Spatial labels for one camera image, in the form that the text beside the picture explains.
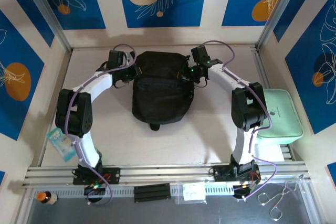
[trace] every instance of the wall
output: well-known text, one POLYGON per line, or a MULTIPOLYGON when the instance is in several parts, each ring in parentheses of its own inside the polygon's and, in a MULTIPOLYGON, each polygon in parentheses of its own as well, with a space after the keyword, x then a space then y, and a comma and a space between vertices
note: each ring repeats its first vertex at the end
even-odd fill
MULTIPOLYGON (((111 47, 119 43, 187 45, 210 39, 254 44, 276 3, 276 0, 47 1, 75 48, 111 47)), ((23 9, 38 25, 31 8, 23 6, 23 9)), ((44 32, 44 38, 48 40, 48 31, 44 32)))
MULTIPOLYGON (((13 217, 15 216, 15 211, 18 209, 19 200, 23 193, 20 187, 25 177, 27 167, 31 165, 35 154, 37 154, 36 157, 38 157, 49 123, 51 122, 54 108, 50 108, 49 104, 51 101, 55 101, 57 97, 57 94, 54 93, 55 86, 60 85, 58 80, 59 72, 61 66, 67 63, 66 59, 68 57, 65 57, 65 51, 57 39, 54 39, 49 46, 16 0, 0 0, 0 10, 9 19, 10 23, 14 25, 23 39, 27 41, 28 44, 26 47, 32 50, 43 62, 43 64, 40 64, 43 70, 41 75, 39 75, 35 92, 32 89, 30 91, 31 94, 29 95, 32 95, 32 99, 28 104, 29 108, 25 114, 24 123, 19 131, 18 137, 13 137, 11 134, 7 134, 7 136, 0 133, 0 170, 5 172, 5 177, 0 188, 0 216, 1 223, 11 223, 14 221, 13 217)), ((10 32, 12 31, 7 32, 8 36, 0 46, 0 60, 5 62, 11 59, 14 60, 16 57, 27 60, 27 57, 30 57, 27 51, 21 51, 20 55, 8 55, 4 51, 4 48, 8 46, 7 43, 10 43, 10 41, 8 41, 10 32)), ((18 41, 12 42, 16 42, 16 47, 21 48, 18 41)), ((29 71, 33 85, 33 72, 35 70, 30 68, 29 71)), ((0 100, 2 105, 4 105, 4 101, 10 101, 8 96, 10 86, 7 86, 6 82, 8 82, 8 80, 0 87, 0 100)), ((11 104, 8 103, 4 106, 0 106, 0 114, 6 111, 5 106, 8 107, 11 106, 11 104)), ((17 114, 8 114, 8 121, 17 118, 17 114)), ((2 125, 6 123, 8 122, 5 120, 1 121, 2 125)))
MULTIPOLYGON (((326 166, 336 161, 334 153, 334 150, 336 150, 336 124, 317 134, 313 133, 298 90, 285 62, 287 54, 305 32, 306 28, 316 17, 326 1, 327 0, 306 0, 280 42, 277 42, 276 37, 271 35, 268 41, 263 45, 260 54, 272 87, 288 90, 293 98, 304 127, 303 138, 294 142, 293 147, 307 165, 327 221, 334 223, 336 220, 336 212, 334 211, 336 207, 336 201, 334 200, 336 197, 336 189, 328 175, 326 166)), ((307 62, 303 61, 299 64, 299 66, 303 66, 307 64, 307 62)))

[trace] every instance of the gray floor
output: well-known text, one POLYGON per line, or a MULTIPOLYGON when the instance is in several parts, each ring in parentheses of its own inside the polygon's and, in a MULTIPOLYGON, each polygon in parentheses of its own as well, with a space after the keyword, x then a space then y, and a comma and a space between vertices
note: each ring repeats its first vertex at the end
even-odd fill
MULTIPOLYGON (((270 184, 261 192, 272 197, 282 192, 283 188, 283 185, 270 184)), ((176 205, 175 198, 138 204, 134 203, 133 198, 115 198, 105 207, 88 206, 83 198, 59 199, 53 206, 34 200, 28 223, 310 223, 299 189, 284 196, 278 206, 283 216, 277 222, 269 212, 280 197, 261 206, 257 201, 259 194, 246 202, 237 202, 232 196, 207 196, 207 204, 190 205, 176 205)))

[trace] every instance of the small bottle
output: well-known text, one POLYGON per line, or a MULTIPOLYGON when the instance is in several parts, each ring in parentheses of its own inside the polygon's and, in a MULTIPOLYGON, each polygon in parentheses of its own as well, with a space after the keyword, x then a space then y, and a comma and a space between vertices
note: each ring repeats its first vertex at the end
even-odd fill
POLYGON ((55 193, 51 193, 49 191, 40 191, 37 194, 36 198, 42 204, 48 204, 48 205, 52 205, 57 201, 57 195, 55 193))

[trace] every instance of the orange bottle cap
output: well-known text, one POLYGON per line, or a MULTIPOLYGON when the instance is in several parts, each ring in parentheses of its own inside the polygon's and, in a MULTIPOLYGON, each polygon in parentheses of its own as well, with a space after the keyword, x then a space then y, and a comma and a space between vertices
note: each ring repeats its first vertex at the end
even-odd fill
POLYGON ((39 201, 43 201, 47 198, 47 194, 44 192, 44 191, 40 191, 36 198, 39 200, 39 201))

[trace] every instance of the backpack strap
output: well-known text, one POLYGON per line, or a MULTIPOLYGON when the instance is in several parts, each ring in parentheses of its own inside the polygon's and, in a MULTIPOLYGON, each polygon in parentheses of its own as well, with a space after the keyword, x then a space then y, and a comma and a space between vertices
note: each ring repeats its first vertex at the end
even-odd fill
POLYGON ((153 131, 158 131, 160 129, 159 124, 150 123, 149 126, 150 126, 151 130, 153 130, 153 131))

